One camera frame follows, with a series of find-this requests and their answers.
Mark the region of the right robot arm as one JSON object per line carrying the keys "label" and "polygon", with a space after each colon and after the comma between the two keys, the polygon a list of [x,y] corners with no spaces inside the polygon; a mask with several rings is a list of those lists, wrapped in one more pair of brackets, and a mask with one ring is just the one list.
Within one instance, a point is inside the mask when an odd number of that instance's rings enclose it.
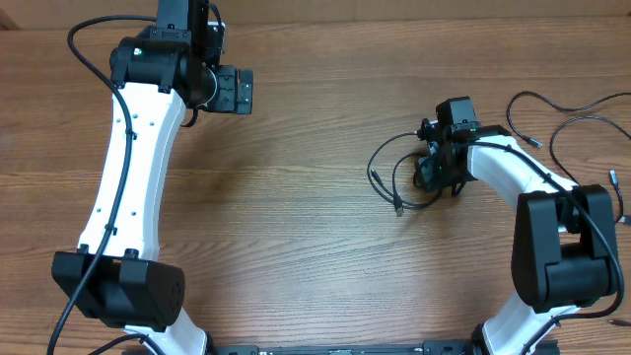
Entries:
{"label": "right robot arm", "polygon": [[511,259],[514,292],[479,324],[461,354],[556,354],[545,336],[564,320],[604,318],[625,284],[607,190],[560,177],[523,150],[501,125],[482,125],[468,97],[448,99],[416,133],[428,154],[415,184],[426,191],[488,184],[516,212]]}

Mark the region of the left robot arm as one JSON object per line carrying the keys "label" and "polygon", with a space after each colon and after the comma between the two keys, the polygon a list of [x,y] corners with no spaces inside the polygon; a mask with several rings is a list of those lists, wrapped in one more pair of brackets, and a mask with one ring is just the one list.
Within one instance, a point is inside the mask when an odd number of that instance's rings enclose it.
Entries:
{"label": "left robot arm", "polygon": [[199,113],[249,114],[253,74],[224,65],[226,24],[208,1],[163,1],[112,51],[112,127],[93,211],[51,275],[67,309],[123,330],[152,354],[212,354],[183,307],[183,271],[159,260],[159,215],[175,137]]}

